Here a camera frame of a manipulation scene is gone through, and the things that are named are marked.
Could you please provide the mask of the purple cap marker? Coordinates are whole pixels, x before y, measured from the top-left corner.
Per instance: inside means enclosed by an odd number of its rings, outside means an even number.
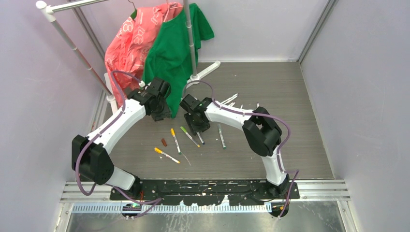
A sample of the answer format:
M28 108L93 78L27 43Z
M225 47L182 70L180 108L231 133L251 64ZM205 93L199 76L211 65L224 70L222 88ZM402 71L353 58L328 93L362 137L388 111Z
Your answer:
M200 142L201 142L201 144L205 144L205 141L203 140L203 138L202 138L202 136L201 136L201 134L199 133L199 132L197 132L196 133L197 134L197 136L198 136L198 138L199 138L199 140L200 140Z

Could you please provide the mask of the grey clear cap marker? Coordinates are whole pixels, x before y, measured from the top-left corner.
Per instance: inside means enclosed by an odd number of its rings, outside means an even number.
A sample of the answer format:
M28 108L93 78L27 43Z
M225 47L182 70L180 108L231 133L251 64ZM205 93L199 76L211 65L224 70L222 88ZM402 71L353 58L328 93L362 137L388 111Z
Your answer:
M225 140L224 140L224 137L223 137L221 124L218 124L217 127L218 127L218 131L219 131L222 147L223 147L223 149L226 149L226 143L225 143Z

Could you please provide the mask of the small marker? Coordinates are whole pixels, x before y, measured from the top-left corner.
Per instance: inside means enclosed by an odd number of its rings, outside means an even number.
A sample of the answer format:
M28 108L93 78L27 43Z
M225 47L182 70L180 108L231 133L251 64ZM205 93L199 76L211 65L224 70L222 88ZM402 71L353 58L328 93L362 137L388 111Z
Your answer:
M221 104L223 105L228 105L229 103L231 103L233 100L235 100L238 97L238 93L232 95L231 97L227 98L226 100L222 101Z

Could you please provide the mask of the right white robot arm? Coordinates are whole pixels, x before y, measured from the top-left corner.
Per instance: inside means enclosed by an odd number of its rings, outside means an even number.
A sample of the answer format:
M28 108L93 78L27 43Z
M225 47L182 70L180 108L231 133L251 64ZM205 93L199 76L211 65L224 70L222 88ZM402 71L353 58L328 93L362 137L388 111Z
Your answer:
M211 122L242 131L251 150L262 158L269 194L276 199L286 194L290 178L279 150L282 130L265 108L239 109L211 98L200 101L190 94L183 98L180 106L186 111L184 117L193 133L206 131Z

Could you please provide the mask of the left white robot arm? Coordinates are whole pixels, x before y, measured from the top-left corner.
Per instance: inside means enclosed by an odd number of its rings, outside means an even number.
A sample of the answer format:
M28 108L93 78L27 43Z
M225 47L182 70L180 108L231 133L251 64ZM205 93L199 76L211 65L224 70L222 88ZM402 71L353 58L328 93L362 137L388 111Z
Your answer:
M171 85L155 77L147 87L133 90L123 105L99 128L87 136L77 135L72 140L72 169L77 176L77 184L85 195L81 178L95 185L109 185L122 191L130 200L139 197L142 184L139 177L116 167L110 153L125 133L138 121L151 116L154 121L171 117L166 102Z

